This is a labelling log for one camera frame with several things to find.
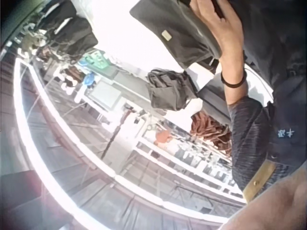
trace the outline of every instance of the skin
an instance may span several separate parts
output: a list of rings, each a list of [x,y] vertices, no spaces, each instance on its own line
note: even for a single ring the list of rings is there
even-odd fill
[[[237,14],[227,0],[217,0],[225,19],[214,12],[211,0],[191,0],[194,13],[209,27],[219,43],[223,77],[238,84],[243,77],[243,30]],[[248,94],[247,84],[231,89],[224,86],[228,105]],[[302,230],[306,229],[306,163],[294,174],[273,186],[232,216],[221,230]]]

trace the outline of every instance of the gray bag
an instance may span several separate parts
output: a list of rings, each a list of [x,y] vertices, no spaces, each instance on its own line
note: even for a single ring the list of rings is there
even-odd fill
[[[153,108],[178,111],[187,106],[187,101],[196,98],[195,89],[186,72],[152,70],[147,79]]]

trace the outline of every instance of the bag strap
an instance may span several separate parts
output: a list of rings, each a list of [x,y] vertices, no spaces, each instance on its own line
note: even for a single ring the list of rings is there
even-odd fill
[[[269,160],[264,161],[264,163],[261,165],[256,174],[243,190],[243,197],[246,199],[247,203],[254,199],[256,194],[272,176],[275,169],[276,164],[274,162]]]

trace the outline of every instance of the dark shirt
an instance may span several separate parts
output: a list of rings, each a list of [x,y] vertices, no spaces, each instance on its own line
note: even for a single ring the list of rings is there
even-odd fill
[[[244,190],[266,159],[270,113],[268,107],[263,107],[260,102],[249,97],[244,97],[229,107],[229,112],[233,124],[233,179],[238,187]],[[292,171],[292,167],[278,164],[258,195]]]

